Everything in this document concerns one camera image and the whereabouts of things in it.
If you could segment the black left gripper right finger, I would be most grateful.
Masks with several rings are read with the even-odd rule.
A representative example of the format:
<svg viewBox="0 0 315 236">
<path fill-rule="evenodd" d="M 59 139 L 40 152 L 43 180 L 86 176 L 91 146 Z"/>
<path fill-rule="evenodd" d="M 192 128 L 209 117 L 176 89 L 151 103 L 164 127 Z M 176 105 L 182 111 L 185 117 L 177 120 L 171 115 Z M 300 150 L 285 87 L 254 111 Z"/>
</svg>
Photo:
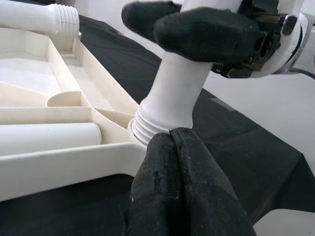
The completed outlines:
<svg viewBox="0 0 315 236">
<path fill-rule="evenodd" d="M 256 236 L 221 167 L 198 135 L 171 131 L 180 164 L 189 236 Z"/>
</svg>

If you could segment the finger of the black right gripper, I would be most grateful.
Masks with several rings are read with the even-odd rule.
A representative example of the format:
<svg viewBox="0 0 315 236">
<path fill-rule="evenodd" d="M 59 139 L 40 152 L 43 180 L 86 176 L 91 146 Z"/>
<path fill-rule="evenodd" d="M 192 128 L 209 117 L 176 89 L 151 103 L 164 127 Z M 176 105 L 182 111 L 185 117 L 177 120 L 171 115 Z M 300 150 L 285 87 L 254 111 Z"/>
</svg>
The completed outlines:
<svg viewBox="0 0 315 236">
<path fill-rule="evenodd" d="M 170 14 L 154 24 L 160 47 L 197 62 L 244 61 L 258 52 L 265 37 L 256 21 L 208 7 Z"/>
<path fill-rule="evenodd" d="M 133 1 L 122 8 L 122 22 L 142 37 L 154 37 L 154 24 L 160 18 L 177 13 L 182 5 L 173 1 Z"/>
</svg>

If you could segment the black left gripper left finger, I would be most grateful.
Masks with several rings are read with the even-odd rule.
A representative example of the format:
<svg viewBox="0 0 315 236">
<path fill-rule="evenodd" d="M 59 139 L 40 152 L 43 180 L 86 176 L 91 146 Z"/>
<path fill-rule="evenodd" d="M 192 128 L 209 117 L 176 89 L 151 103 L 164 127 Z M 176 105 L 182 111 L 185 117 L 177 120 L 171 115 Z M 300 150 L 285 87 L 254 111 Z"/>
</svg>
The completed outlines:
<svg viewBox="0 0 315 236">
<path fill-rule="evenodd" d="M 156 134 L 133 179 L 123 236 L 184 236 L 182 178 L 175 144 Z"/>
</svg>

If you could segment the white plastic table top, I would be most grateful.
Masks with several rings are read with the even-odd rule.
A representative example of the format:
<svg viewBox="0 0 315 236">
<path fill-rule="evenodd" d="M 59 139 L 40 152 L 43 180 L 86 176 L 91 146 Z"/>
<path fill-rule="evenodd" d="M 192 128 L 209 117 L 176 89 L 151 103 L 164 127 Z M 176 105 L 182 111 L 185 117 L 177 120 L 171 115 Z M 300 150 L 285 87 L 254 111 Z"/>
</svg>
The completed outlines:
<svg viewBox="0 0 315 236">
<path fill-rule="evenodd" d="M 115 174 L 146 147 L 129 132 L 137 103 L 79 39 L 0 28 L 0 125 L 95 123 L 101 144 L 0 156 L 0 202 Z"/>
</svg>

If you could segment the white plastic table leg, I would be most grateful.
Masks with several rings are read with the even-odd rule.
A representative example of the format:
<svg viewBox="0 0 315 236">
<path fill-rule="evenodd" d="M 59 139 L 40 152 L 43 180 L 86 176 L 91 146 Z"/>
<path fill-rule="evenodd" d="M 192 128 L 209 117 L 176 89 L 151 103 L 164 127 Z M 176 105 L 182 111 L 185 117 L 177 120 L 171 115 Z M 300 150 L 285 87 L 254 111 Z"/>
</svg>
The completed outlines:
<svg viewBox="0 0 315 236">
<path fill-rule="evenodd" d="M 72 6 L 0 0 L 0 27 L 76 38 L 80 21 L 77 9 Z"/>
<path fill-rule="evenodd" d="M 146 146 L 157 133 L 191 128 L 193 108 L 211 67 L 165 52 L 149 94 L 129 123 L 135 139 Z"/>
<path fill-rule="evenodd" d="M 101 144 L 95 123 L 0 125 L 0 156 Z"/>
</svg>

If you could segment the black tablecloth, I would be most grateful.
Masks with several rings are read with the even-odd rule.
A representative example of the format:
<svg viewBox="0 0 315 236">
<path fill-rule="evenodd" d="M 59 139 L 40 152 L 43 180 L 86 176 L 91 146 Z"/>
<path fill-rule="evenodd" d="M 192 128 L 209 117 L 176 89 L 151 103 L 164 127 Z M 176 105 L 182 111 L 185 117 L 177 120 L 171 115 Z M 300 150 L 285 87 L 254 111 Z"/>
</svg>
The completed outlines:
<svg viewBox="0 0 315 236">
<path fill-rule="evenodd" d="M 136 101 L 160 59 L 104 22 L 80 16 L 81 41 Z M 315 177 L 302 153 L 203 90 L 193 129 L 228 176 L 250 220 L 274 209 L 315 212 Z M 0 203 L 0 236 L 121 236 L 133 178 L 114 175 Z"/>
</svg>

